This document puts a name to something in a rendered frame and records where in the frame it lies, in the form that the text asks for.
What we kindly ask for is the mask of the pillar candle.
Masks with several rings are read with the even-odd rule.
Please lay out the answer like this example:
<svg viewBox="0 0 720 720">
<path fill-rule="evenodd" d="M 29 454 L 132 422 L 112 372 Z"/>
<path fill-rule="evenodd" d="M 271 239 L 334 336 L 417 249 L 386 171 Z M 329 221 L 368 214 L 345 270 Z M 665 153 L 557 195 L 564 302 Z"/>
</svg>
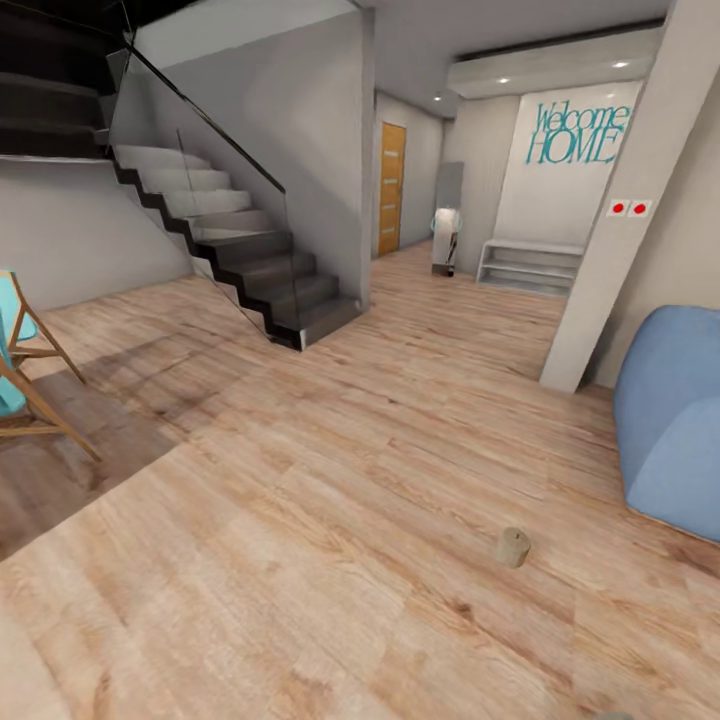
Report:
<svg viewBox="0 0 720 720">
<path fill-rule="evenodd" d="M 507 567 L 518 569 L 523 565 L 529 549 L 531 549 L 529 537 L 517 527 L 507 527 L 501 534 L 496 551 L 497 557 Z"/>
</svg>

